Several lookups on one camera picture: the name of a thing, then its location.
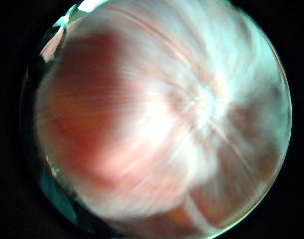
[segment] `pale white area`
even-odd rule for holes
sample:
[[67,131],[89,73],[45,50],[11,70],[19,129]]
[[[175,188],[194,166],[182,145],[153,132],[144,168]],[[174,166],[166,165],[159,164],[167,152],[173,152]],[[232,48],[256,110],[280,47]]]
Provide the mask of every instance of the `pale white area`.
[[94,9],[108,1],[109,0],[85,0],[80,4],[78,9],[84,12],[92,12]]

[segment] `circular lens view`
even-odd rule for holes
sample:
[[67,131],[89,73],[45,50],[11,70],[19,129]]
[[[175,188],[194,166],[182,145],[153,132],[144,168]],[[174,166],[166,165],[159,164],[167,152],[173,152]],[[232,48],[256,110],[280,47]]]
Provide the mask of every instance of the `circular lens view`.
[[274,48],[223,0],[76,4],[40,42],[21,98],[35,180],[110,238],[231,228],[274,182],[291,122]]

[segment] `black background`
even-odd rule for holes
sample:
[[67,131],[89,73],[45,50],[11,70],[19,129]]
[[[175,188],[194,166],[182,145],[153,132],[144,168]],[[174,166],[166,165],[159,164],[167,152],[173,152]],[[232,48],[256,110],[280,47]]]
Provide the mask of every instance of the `black background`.
[[[270,192],[219,238],[304,238],[304,1],[233,1],[265,31],[286,70],[292,137]],[[26,170],[18,133],[25,66],[43,33],[72,5],[67,0],[0,2],[0,238],[102,238],[57,214]]]

